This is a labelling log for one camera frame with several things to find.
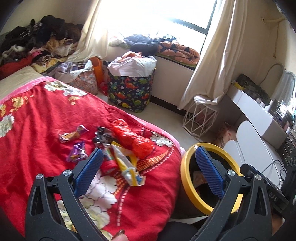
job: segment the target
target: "fingernail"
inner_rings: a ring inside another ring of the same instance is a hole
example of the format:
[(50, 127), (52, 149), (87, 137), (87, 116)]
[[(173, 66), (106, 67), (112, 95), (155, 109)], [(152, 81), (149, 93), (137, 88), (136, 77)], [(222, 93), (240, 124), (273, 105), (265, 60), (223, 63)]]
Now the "fingernail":
[(113, 240), (114, 238), (118, 237), (119, 235), (124, 234), (124, 229), (119, 230), (112, 238), (111, 240)]

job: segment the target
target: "white wire basket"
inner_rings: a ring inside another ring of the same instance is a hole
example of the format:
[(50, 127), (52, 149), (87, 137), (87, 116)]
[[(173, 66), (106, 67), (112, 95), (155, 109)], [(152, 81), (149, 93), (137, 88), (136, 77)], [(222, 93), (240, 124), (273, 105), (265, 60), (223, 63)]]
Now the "white wire basket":
[(219, 108), (193, 102), (183, 118), (183, 128), (194, 137), (201, 137), (215, 122)]

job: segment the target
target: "bed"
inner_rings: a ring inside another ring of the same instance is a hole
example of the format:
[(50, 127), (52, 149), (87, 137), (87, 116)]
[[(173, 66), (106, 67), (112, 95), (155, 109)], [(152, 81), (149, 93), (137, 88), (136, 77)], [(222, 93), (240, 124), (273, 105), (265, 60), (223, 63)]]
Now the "bed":
[[(157, 137), (151, 138), (154, 151), (137, 164), (145, 185), (130, 187), (119, 172), (110, 176), (99, 170), (80, 201), (109, 240), (119, 229), (125, 229), (130, 241), (157, 239), (180, 186), (182, 148), (173, 136), (29, 66), (0, 81), (0, 90), (0, 206), (22, 235), (36, 175), (55, 176), (75, 166), (65, 160), (77, 141), (61, 143), (58, 131), (71, 132), (83, 124), (89, 131), (79, 140), (90, 154), (97, 126), (110, 128), (122, 118), (138, 135)], [(59, 197), (57, 203), (65, 224), (75, 231)]]

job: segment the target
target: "trash bin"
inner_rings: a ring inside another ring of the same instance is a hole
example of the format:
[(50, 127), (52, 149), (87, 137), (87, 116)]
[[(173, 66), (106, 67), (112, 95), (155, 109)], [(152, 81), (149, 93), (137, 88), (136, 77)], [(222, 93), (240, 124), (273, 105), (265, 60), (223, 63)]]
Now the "trash bin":
[[(242, 176), (239, 166), (235, 160), (223, 149), (210, 143), (197, 143), (189, 148), (181, 162), (181, 180), (179, 195), (176, 201), (175, 210), (172, 215), (174, 219), (196, 218), (209, 216), (217, 204), (219, 198), (214, 195), (208, 184), (199, 186), (200, 195), (194, 189), (192, 183), (193, 171), (200, 170), (195, 160), (195, 150), (199, 146), (204, 146), (211, 157), (219, 160), (226, 169), (234, 170)], [(232, 213), (238, 210), (243, 194), (239, 194), (234, 204)]]

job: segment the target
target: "floor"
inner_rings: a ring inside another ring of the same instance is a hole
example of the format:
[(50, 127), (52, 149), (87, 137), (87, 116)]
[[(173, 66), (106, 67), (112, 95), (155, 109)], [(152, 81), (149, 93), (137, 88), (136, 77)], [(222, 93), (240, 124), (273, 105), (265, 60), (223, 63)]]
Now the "floor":
[[(109, 104), (112, 104), (108, 102), (108, 97), (104, 96), (102, 93), (97, 94), (97, 97)], [(167, 131), (177, 139), (180, 146), (182, 146), (185, 150), (188, 150), (196, 143), (212, 142), (214, 140), (214, 134), (212, 132), (206, 133), (200, 139), (195, 139), (182, 127), (183, 116), (151, 102), (142, 113), (135, 113), (125, 108), (121, 109)]]

